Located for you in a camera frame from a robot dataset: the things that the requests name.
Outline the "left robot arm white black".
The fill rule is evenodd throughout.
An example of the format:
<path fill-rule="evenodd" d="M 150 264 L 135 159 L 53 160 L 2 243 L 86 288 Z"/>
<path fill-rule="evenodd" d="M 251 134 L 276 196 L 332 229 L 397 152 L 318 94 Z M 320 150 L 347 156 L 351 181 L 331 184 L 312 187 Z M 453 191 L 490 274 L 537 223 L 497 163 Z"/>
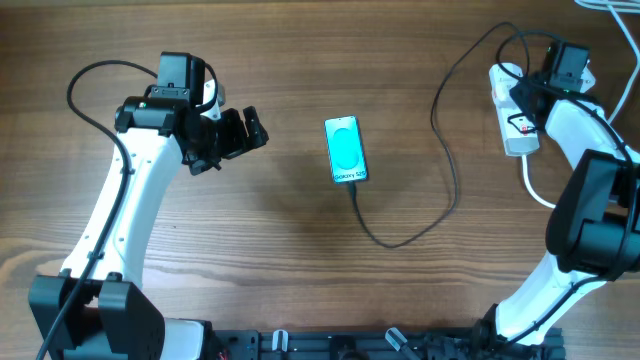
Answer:
<path fill-rule="evenodd" d="M 212 66 L 165 52 L 154 83 L 125 100 L 107 130 L 114 154 L 90 220 L 54 276 L 28 295 L 54 359 L 226 359 L 229 347 L 203 320 L 171 319 L 142 292 L 150 235 L 181 168 L 192 175 L 264 146 L 256 110 L 226 108 Z"/>

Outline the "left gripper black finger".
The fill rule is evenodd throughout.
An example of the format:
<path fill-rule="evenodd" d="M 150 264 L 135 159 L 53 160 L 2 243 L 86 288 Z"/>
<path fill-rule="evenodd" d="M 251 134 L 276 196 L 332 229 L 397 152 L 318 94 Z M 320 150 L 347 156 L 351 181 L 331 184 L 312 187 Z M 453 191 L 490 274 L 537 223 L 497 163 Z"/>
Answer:
<path fill-rule="evenodd" d="M 233 108 L 222 112 L 219 120 L 221 157 L 232 159 L 245 153 L 247 138 L 247 132 L 239 112 Z"/>
<path fill-rule="evenodd" d="M 246 107 L 243 110 L 243 114 L 248 135 L 248 147 L 257 149 L 264 146 L 269 140 L 269 135 L 260 122 L 256 108 L 253 106 Z"/>

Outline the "blue Galaxy smartphone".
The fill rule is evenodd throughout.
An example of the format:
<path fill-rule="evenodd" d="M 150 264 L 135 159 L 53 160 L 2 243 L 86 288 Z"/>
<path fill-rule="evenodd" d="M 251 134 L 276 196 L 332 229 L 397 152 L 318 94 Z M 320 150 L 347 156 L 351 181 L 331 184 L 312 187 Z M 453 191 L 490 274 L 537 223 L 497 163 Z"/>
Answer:
<path fill-rule="evenodd" d="M 332 180 L 336 184 L 366 180 L 368 169 L 357 117 L 327 119 L 324 129 Z"/>

